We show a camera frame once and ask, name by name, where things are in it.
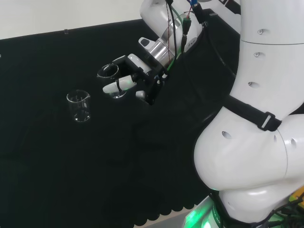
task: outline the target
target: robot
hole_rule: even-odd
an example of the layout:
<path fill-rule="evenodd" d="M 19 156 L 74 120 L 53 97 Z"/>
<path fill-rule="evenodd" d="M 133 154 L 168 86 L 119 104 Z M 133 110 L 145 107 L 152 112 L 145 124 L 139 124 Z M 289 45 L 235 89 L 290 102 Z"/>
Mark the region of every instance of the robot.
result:
<path fill-rule="evenodd" d="M 194 161 L 202 181 L 219 191 L 228 215 L 257 227 L 304 186 L 304 115 L 289 115 L 304 102 L 304 1 L 241 0 L 241 16 L 225 8 L 231 1 L 201 4 L 240 32 L 240 53 L 230 96 L 198 138 Z M 159 39 L 139 40 L 147 64 L 133 54 L 114 60 L 127 70 L 104 87 L 105 93 L 129 90 L 141 79 L 148 89 L 136 97 L 155 102 L 180 48 L 189 51 L 207 26 L 191 13 L 185 42 L 187 13 L 177 2 L 170 5 L 172 15 L 166 0 L 143 2 L 141 17 Z M 190 4 L 194 11 L 199 5 Z M 218 227 L 212 216 L 209 223 Z"/>

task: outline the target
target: glass beaker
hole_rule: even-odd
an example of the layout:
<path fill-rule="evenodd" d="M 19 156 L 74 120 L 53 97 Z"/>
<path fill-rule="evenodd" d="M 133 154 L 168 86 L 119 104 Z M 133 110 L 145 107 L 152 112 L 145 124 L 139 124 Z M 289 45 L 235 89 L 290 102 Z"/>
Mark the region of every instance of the glass beaker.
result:
<path fill-rule="evenodd" d="M 102 87 L 107 86 L 108 84 L 111 84 L 115 82 L 115 80 L 119 79 L 121 77 L 120 70 L 118 65 L 111 63 L 103 66 L 97 73 L 97 78 L 101 81 Z M 126 91 L 117 91 L 113 93 L 109 93 L 108 95 L 111 98 L 117 99 L 121 98 L 126 94 Z"/>
<path fill-rule="evenodd" d="M 91 118 L 90 95 L 84 90 L 74 90 L 67 94 L 69 109 L 76 122 L 85 122 Z"/>

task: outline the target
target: green led light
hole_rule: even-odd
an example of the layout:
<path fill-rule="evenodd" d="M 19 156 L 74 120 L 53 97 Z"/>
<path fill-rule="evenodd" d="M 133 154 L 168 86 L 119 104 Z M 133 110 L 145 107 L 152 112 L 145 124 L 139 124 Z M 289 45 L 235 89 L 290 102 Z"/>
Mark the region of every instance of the green led light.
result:
<path fill-rule="evenodd" d="M 184 228 L 200 228 L 201 223 L 198 223 L 202 217 L 206 215 L 206 213 L 209 212 L 209 205 L 204 206 L 201 208 L 201 210 L 194 210 L 186 217 L 186 224 Z"/>
<path fill-rule="evenodd" d="M 207 221 L 203 226 L 203 228 L 211 228 L 210 223 Z"/>

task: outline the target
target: yellow object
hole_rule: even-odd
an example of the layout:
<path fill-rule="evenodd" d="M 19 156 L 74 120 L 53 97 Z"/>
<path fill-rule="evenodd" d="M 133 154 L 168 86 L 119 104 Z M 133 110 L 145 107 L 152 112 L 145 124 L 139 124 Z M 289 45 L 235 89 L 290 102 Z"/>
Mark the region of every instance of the yellow object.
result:
<path fill-rule="evenodd" d="M 297 191 L 295 191 L 290 197 L 289 197 L 289 201 L 293 201 L 293 200 L 297 200 L 300 195 L 304 192 L 304 186 L 300 189 L 298 189 Z M 304 209 L 304 202 L 299 203 L 299 206 L 302 207 Z"/>

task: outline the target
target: red wire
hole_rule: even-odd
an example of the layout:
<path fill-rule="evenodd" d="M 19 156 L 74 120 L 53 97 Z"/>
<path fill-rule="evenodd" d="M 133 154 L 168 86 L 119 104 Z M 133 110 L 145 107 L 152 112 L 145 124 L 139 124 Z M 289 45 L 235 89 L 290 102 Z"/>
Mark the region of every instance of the red wire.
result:
<path fill-rule="evenodd" d="M 191 9 L 192 9 L 192 6 L 190 7 L 190 10 L 189 10 L 189 13 L 188 13 L 187 18 L 189 18 L 189 15 L 190 15 Z"/>
<path fill-rule="evenodd" d="M 169 20 L 168 4 L 167 4 L 167 14 L 168 14 L 168 55 L 169 55 L 169 62 L 170 62 L 170 40 L 169 40 L 169 35 L 170 35 L 170 20 Z"/>

